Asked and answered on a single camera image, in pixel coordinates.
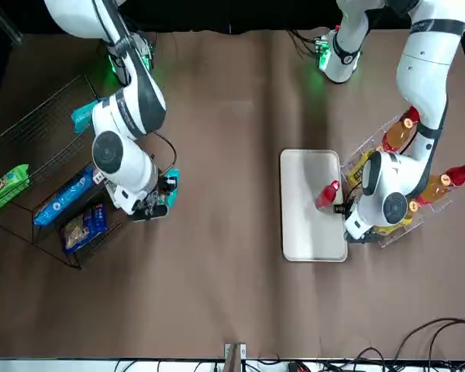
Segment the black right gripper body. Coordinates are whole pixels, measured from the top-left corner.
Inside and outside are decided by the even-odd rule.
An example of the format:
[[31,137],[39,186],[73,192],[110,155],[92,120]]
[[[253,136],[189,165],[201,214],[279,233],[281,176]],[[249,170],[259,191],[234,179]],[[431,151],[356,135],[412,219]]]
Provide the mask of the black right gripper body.
[[134,213],[130,216],[132,222],[146,222],[163,218],[167,215],[165,198],[158,191],[152,191],[146,198],[136,204]]

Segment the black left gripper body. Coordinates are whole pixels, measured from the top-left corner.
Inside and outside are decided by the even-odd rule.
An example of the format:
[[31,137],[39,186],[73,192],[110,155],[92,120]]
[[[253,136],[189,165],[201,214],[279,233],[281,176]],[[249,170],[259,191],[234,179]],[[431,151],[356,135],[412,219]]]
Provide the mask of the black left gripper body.
[[360,238],[354,238],[349,232],[346,232],[346,241],[348,243],[376,243],[377,234],[372,231],[368,231]]

